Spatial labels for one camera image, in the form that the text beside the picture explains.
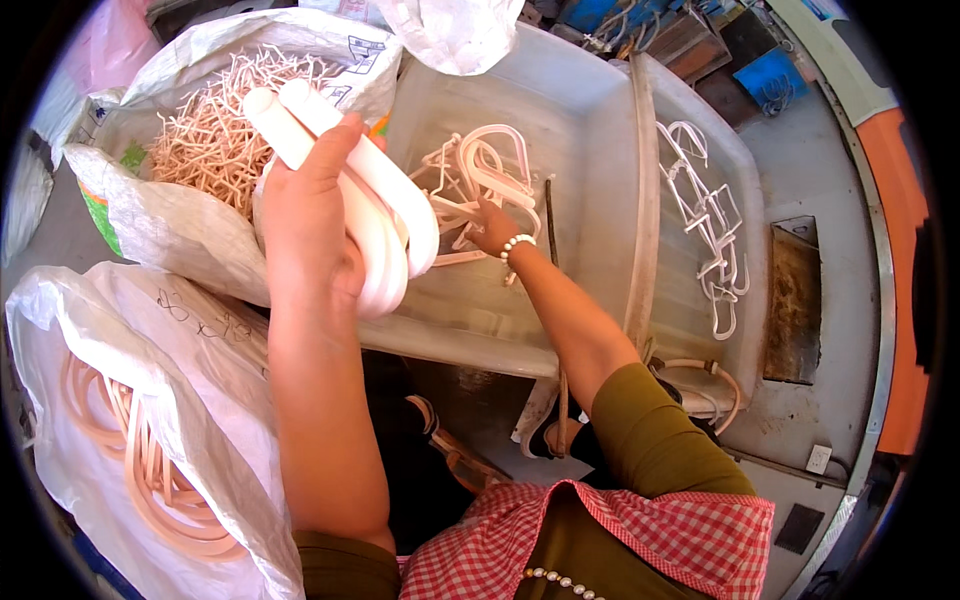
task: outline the electrical outlet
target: electrical outlet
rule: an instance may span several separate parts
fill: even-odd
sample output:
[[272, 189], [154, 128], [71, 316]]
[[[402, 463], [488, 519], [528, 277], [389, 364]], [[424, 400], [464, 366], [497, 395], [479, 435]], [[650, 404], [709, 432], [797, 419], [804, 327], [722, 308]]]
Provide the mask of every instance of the electrical outlet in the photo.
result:
[[830, 460], [830, 454], [833, 453], [832, 448], [828, 448], [825, 445], [813, 445], [813, 451], [810, 452], [810, 460], [806, 461], [806, 470], [811, 473], [817, 473], [818, 475], [823, 475], [824, 471], [827, 470], [827, 463]]

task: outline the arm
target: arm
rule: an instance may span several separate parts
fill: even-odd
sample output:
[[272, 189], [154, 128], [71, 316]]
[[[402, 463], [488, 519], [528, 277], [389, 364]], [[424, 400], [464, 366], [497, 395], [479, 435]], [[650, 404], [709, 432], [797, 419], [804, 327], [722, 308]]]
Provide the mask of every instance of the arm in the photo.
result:
[[[479, 203], [484, 231], [470, 239], [498, 256], [519, 228], [495, 204], [482, 198]], [[621, 486], [648, 498], [670, 492], [754, 493], [733, 460], [690, 421], [619, 325], [586, 292], [532, 244], [519, 243], [508, 260]]]
[[[470, 241], [499, 256], [504, 243], [520, 230], [496, 204], [483, 198], [479, 203], [484, 231], [471, 235]], [[620, 325], [537, 247], [521, 242], [508, 260], [560, 357], [570, 391], [592, 417], [593, 398], [604, 381], [620, 367], [640, 362], [636, 348]]]
[[345, 234], [337, 186], [362, 129], [358, 116], [348, 115], [317, 140], [298, 171], [278, 160], [267, 178], [271, 389], [294, 529], [393, 553], [356, 332], [363, 262]]

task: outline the translucent plastic tub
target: translucent plastic tub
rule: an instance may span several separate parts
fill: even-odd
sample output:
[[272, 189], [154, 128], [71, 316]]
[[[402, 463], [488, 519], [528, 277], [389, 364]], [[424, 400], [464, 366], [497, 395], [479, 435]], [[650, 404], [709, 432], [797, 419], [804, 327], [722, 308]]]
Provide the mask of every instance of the translucent plastic tub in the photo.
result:
[[[629, 78], [561, 39], [519, 26], [516, 48], [484, 75], [447, 76], [414, 61], [397, 88], [388, 154], [410, 173], [453, 132], [491, 123], [511, 125], [526, 138], [544, 223], [543, 182], [555, 175], [561, 268], [628, 322], [640, 200]], [[499, 141], [490, 138], [494, 146]], [[539, 246], [548, 252], [545, 229]], [[410, 282], [393, 315], [362, 327], [362, 341], [491, 371], [555, 376], [556, 355], [523, 286], [503, 287], [504, 275], [492, 258], [432, 269]]]
[[[701, 170], [699, 165], [694, 166], [698, 167], [697, 173], [709, 189], [716, 189], [722, 183], [730, 186], [743, 216], [743, 225], [736, 233], [740, 276], [743, 277], [744, 252], [750, 273], [750, 290], [735, 305], [736, 331], [730, 339], [718, 342], [711, 334], [710, 303], [695, 278], [699, 266], [708, 258], [709, 250], [695, 232], [684, 233], [680, 210], [660, 178], [660, 246], [649, 332], [656, 337], [657, 356], [716, 360], [733, 375], [745, 399], [749, 399], [757, 383], [767, 315], [767, 230], [756, 163], [736, 132], [689, 86], [648, 56], [641, 58], [639, 66], [653, 90], [657, 120], [664, 125], [689, 121], [704, 133], [708, 144], [708, 168]], [[660, 151], [664, 150], [665, 145], [661, 145]], [[726, 304], [721, 303], [721, 307], [724, 311], [720, 315], [720, 330], [723, 331], [728, 317]], [[669, 374], [671, 379], [688, 379], [696, 375], [688, 370]], [[706, 378], [697, 378], [696, 381], [698, 385], [710, 382]], [[730, 396], [722, 383], [717, 383], [714, 392]]]
[[[654, 60], [644, 57], [635, 65], [634, 86], [568, 42], [522, 25], [517, 31], [516, 48], [481, 76], [447, 76], [414, 61], [397, 88], [388, 154], [410, 173], [452, 132], [490, 123], [515, 127], [527, 140], [544, 222], [543, 181], [555, 176], [561, 268], [640, 347], [653, 333], [659, 356], [718, 360], [749, 397], [767, 285], [762, 199], [750, 152], [712, 108]], [[695, 279], [702, 260], [697, 244], [703, 243], [677, 226], [672, 196], [658, 196], [655, 112], [664, 123], [685, 119], [703, 130], [708, 184], [714, 177], [729, 183], [744, 216], [737, 247], [748, 254], [751, 290], [736, 306], [737, 331], [726, 342], [711, 336], [710, 307]], [[491, 142], [496, 145], [495, 137]], [[548, 252], [545, 232], [541, 238], [540, 249]], [[410, 282], [395, 314], [361, 326], [361, 341], [430, 360], [554, 377], [557, 358], [537, 315], [521, 285], [501, 286], [504, 273], [493, 259], [432, 269]], [[715, 393], [725, 395], [722, 387]]]

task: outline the pink plastic bag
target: pink plastic bag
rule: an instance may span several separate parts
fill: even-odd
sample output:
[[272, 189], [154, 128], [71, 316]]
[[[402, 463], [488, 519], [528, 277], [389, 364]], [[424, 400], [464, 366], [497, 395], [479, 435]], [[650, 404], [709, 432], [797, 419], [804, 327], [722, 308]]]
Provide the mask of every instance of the pink plastic bag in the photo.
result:
[[129, 85], [160, 49], [143, 15], [151, 0], [106, 0], [77, 35], [64, 66], [82, 95]]

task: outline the orange panel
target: orange panel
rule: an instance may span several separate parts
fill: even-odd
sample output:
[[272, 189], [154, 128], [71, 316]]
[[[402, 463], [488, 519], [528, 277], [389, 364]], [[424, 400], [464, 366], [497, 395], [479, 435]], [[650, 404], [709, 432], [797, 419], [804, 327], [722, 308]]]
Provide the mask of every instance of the orange panel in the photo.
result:
[[917, 228], [927, 216], [926, 197], [900, 137], [903, 113], [891, 108], [856, 128], [874, 172], [890, 236], [897, 300], [894, 372], [887, 416], [876, 449], [912, 454], [924, 417], [927, 375], [917, 365], [913, 339], [913, 254]]

